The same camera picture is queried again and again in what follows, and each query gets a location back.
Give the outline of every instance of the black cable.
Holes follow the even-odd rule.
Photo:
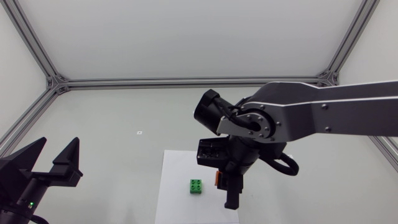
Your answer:
[[[236,117],[235,114],[232,113],[232,111],[230,110],[230,108],[233,108],[234,106],[224,105],[223,102],[219,98],[214,98],[214,102],[215,102],[216,106],[219,109],[221,109],[222,114],[226,118],[228,118],[230,121],[232,121],[232,123],[234,123],[240,127],[250,129],[252,131],[255,131],[255,129],[257,128],[257,126],[255,124],[252,124],[250,121],[246,121],[245,119],[240,119],[240,118]]]
[[[273,159],[264,160],[268,165],[270,165],[275,170],[286,174],[286,175],[297,175],[299,172],[299,165],[288,155],[282,153],[279,157],[280,160],[284,161],[288,166],[284,166]]]
[[[44,218],[37,216],[37,215],[32,215],[30,220],[37,224],[49,224]]]

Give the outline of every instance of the white paper sheet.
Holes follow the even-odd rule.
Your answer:
[[[226,191],[214,185],[216,169],[199,166],[197,152],[164,151],[155,224],[239,224],[238,212],[224,208]],[[202,180],[190,194],[190,179]]]

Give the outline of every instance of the white wall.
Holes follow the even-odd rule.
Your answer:
[[[47,172],[78,136],[84,176],[76,188],[49,188],[36,214],[61,224],[154,223],[163,151],[196,151],[200,138],[216,137],[192,115],[206,90],[72,91],[58,97],[18,148],[47,137],[34,167]],[[216,89],[232,103],[256,90]],[[300,173],[286,176],[257,161],[244,176],[241,224],[396,223],[398,175],[368,137],[316,134],[288,143],[285,151]]]
[[[398,80],[397,9],[396,0],[380,1],[341,69],[342,85]]]
[[[45,77],[0,6],[0,137],[45,90]]]
[[[20,0],[74,79],[314,76],[361,1]]]

